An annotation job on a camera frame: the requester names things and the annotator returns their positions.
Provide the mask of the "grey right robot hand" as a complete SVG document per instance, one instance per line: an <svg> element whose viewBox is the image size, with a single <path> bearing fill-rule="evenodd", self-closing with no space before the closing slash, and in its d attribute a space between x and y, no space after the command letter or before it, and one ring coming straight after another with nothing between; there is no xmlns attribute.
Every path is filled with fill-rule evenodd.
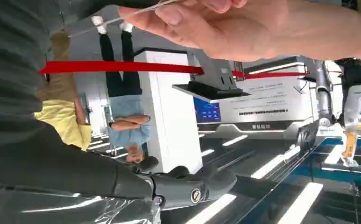
<svg viewBox="0 0 361 224"><path fill-rule="evenodd" d="M0 224L158 224L161 210L218 199L237 181L215 168L134 173L64 144L49 125L32 125L0 122Z"/></svg>

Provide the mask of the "person's hand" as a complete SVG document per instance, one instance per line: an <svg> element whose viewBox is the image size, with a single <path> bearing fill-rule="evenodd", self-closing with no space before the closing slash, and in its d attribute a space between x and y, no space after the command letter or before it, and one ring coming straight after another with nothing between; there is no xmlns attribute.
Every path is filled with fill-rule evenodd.
<svg viewBox="0 0 361 224"><path fill-rule="evenodd" d="M361 59L361 13L307 0L189 0L119 15L139 29L203 50L214 59L252 62L302 55Z"/></svg>

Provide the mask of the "left robot hand orange thumb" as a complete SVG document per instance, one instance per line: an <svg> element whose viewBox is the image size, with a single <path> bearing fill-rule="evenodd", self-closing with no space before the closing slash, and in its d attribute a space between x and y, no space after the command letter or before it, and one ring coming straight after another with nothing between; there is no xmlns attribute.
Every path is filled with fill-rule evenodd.
<svg viewBox="0 0 361 224"><path fill-rule="evenodd" d="M358 149L357 142L358 136L356 131L346 130L344 131L345 139L344 150L341 152L341 159L344 162L344 166L356 168L359 166L358 162L354 159L355 152Z"/></svg>

